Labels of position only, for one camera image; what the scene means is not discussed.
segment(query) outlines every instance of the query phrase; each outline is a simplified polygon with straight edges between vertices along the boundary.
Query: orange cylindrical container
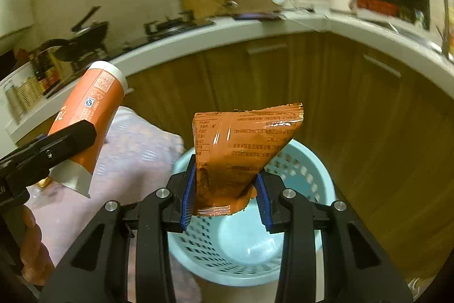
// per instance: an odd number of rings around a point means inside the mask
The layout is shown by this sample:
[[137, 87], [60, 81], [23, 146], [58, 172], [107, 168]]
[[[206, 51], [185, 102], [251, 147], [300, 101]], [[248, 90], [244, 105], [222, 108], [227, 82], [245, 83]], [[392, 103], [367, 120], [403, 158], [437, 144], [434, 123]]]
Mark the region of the orange cylindrical container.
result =
[[49, 135], [87, 120], [96, 128], [96, 141], [90, 148], [53, 167], [49, 175], [52, 180], [90, 198], [89, 188], [99, 152], [127, 89], [126, 78], [114, 65], [105, 61], [91, 64], [60, 109]]

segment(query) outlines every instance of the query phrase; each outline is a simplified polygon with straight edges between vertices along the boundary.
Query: pink patterned cloth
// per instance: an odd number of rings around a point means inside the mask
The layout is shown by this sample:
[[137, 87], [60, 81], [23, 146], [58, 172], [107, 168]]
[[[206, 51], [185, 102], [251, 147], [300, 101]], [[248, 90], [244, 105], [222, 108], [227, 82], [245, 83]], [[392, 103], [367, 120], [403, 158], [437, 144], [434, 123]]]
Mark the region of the pink patterned cloth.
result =
[[[42, 229], [43, 243], [54, 264], [105, 202], [112, 199], [120, 204], [138, 202], [164, 187], [182, 151], [180, 136], [162, 131], [131, 109], [120, 107], [99, 154], [90, 199], [57, 183], [41, 192], [36, 187], [29, 188], [31, 197], [26, 205]], [[129, 259], [128, 299], [135, 302], [134, 248]], [[200, 302], [201, 293], [194, 277], [172, 257], [171, 268], [176, 301]]]

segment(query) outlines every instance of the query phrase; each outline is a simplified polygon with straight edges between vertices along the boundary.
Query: cabinet handle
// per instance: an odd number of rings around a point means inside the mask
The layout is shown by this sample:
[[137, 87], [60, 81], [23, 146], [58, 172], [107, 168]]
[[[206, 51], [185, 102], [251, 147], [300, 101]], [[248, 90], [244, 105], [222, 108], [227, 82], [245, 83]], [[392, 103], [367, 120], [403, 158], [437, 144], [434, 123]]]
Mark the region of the cabinet handle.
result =
[[388, 66], [386, 63], [383, 63], [382, 61], [379, 61], [378, 59], [375, 59], [374, 57], [368, 56], [367, 54], [363, 54], [363, 57], [366, 61], [369, 61], [370, 63], [373, 63], [374, 65], [388, 71], [389, 73], [396, 76], [398, 79], [401, 78], [402, 74], [399, 71], [397, 71], [396, 69], [392, 68], [391, 66]]
[[268, 45], [266, 47], [248, 48], [247, 49], [247, 54], [264, 53], [264, 52], [270, 52], [270, 51], [275, 51], [275, 50], [284, 49], [284, 48], [287, 48], [287, 44], [285, 44], [285, 43], [275, 44], [275, 45]]

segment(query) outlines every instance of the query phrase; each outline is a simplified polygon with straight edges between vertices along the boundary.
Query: sink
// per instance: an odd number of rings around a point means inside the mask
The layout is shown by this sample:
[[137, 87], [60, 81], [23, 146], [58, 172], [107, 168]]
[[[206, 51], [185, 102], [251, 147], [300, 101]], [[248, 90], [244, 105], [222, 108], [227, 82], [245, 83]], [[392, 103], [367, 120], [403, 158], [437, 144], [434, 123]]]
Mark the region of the sink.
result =
[[[443, 56], [441, 53], [441, 47], [437, 44], [434, 43], [433, 41], [426, 39], [424, 37], [421, 37], [417, 34], [414, 34], [411, 31], [408, 31], [404, 28], [401, 28], [399, 26], [393, 25], [390, 22], [386, 21], [367, 21], [370, 23], [373, 23], [374, 25], [378, 25], [382, 28], [388, 29], [392, 32], [395, 32], [396, 34], [402, 35], [403, 37], [407, 37], [408, 39], [411, 39], [413, 41], [416, 41], [418, 44], [422, 45], [423, 47], [426, 47], [428, 49], [433, 50], [434, 52], [437, 52], [439, 55]], [[449, 54], [449, 60], [454, 63], [454, 57]]]

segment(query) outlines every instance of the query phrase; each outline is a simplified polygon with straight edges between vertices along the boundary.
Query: faucet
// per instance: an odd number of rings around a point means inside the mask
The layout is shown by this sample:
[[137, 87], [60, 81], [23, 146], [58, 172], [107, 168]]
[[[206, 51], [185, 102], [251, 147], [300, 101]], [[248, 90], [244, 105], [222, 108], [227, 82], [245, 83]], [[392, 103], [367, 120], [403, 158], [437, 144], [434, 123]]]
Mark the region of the faucet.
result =
[[443, 30], [443, 43], [441, 45], [441, 53], [449, 59], [449, 9], [448, 9], [448, 0], [444, 1], [444, 30]]

